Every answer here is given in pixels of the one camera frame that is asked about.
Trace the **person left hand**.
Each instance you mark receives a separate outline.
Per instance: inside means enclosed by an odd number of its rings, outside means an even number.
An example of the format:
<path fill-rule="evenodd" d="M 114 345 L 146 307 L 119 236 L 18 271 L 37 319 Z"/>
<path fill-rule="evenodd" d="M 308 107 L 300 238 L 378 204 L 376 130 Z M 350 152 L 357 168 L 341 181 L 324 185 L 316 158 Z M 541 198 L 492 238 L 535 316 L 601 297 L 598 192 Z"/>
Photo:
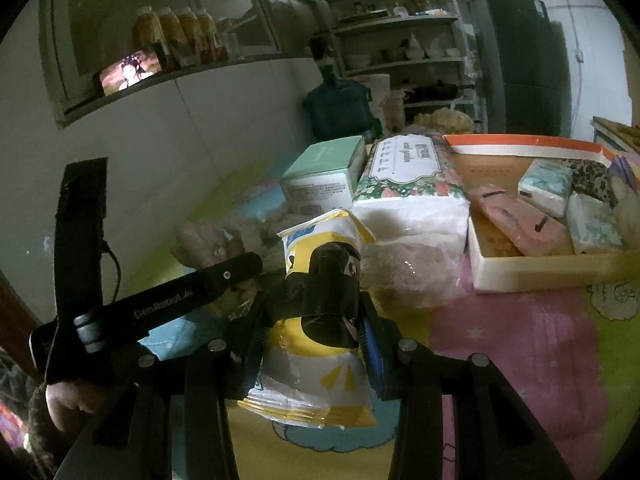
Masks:
<path fill-rule="evenodd" d="M 47 409 L 53 425 L 62 434 L 81 430 L 86 418 L 96 414 L 104 396 L 88 385 L 58 382 L 46 387 Z"/>

